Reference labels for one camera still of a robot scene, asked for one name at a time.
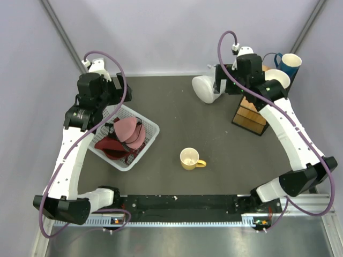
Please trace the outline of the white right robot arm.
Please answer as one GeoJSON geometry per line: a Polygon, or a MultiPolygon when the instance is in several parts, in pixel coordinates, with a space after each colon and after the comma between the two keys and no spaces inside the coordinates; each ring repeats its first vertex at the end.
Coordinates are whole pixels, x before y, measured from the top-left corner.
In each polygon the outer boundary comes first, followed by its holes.
{"type": "Polygon", "coordinates": [[[221,47],[217,47],[219,71],[227,79],[228,94],[243,94],[266,119],[284,148],[291,170],[253,189],[250,206],[264,211],[270,201],[280,197],[296,197],[325,179],[330,181],[331,200],[335,197],[332,171],[337,167],[333,156],[326,157],[307,135],[297,118],[286,88],[290,84],[287,74],[277,70],[277,75],[266,75],[262,58],[249,52],[240,53],[237,44],[232,46],[236,56],[234,64],[224,64],[221,47]]]}

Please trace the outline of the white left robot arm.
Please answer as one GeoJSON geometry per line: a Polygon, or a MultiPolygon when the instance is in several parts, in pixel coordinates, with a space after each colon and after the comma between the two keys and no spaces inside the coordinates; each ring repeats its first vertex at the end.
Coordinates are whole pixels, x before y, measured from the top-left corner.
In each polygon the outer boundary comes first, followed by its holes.
{"type": "Polygon", "coordinates": [[[75,102],[65,114],[55,170],[43,194],[33,200],[39,211],[40,227],[44,218],[82,225],[91,213],[103,207],[112,213],[121,208],[122,200],[115,195],[114,188],[100,186],[79,194],[78,182],[88,146],[98,127],[107,121],[103,111],[110,105],[119,109],[123,102],[131,100],[126,97],[126,79],[123,71],[117,74],[121,85],[117,89],[102,58],[86,59],[82,64],[87,72],[80,75],[75,102]]]}

